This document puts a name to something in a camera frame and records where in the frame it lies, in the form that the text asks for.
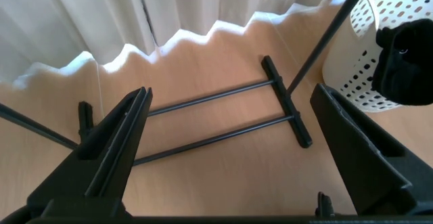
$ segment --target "white curtain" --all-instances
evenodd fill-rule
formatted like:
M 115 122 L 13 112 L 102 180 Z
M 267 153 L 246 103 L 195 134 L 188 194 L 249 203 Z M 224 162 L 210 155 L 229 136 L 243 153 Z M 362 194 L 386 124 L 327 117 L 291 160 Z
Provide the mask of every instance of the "white curtain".
M 0 81 L 34 62 L 61 68 L 82 51 L 111 62 L 125 43 L 147 54 L 179 29 L 205 35 L 216 20 L 244 26 L 255 11 L 282 14 L 321 0 L 0 0 Z

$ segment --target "white laundry basket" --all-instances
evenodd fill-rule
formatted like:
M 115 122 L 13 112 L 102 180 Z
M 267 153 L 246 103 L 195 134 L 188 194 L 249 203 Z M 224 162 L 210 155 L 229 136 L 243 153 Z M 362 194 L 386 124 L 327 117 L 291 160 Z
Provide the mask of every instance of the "white laundry basket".
M 364 112 L 400 106 L 371 90 L 382 51 L 375 42 L 376 31 L 422 18 L 433 19 L 433 0 L 359 0 L 329 50 L 322 70 L 325 84 Z

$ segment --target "beige curtain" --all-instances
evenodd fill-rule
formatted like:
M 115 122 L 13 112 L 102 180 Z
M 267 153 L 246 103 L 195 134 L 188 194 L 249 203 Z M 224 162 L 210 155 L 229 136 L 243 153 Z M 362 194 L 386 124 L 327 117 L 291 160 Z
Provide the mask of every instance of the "beige curtain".
M 255 11 L 285 13 L 321 0 L 0 0 L 0 81 L 35 62 L 55 68 L 82 51 L 111 62 L 125 43 L 146 54 L 179 29 L 205 35 L 216 20 L 244 26 Z

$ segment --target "wooden floor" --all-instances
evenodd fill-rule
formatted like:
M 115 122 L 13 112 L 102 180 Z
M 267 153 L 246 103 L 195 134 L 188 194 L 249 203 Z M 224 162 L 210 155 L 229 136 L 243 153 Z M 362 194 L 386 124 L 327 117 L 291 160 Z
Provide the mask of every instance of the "wooden floor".
M 179 41 L 151 64 L 131 53 L 116 72 L 89 60 L 64 76 L 41 69 L 19 88 L 1 84 L 0 102 L 79 142 L 79 101 L 93 105 L 98 122 L 128 92 L 151 87 L 152 109 L 230 89 L 266 76 L 270 55 L 286 86 L 310 54 L 338 7 L 255 21 L 244 34 L 216 31 L 206 45 Z M 355 213 L 309 104 L 322 81 L 326 52 L 293 95 L 314 144 L 302 149 L 288 123 L 136 166 L 123 201 L 133 215 L 312 215 L 317 192 L 334 209 Z M 433 166 L 433 107 L 406 107 L 370 116 Z M 191 143 L 283 115 L 270 87 L 148 118 L 137 157 Z M 0 218 L 27 195 L 70 150 L 0 120 Z

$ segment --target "black cloth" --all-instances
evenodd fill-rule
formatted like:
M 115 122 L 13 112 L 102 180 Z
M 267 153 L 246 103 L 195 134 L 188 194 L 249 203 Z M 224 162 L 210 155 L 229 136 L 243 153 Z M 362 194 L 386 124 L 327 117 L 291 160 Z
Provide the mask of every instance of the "black cloth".
M 433 103 L 433 21 L 421 19 L 383 28 L 376 43 L 383 50 L 372 89 L 402 105 Z

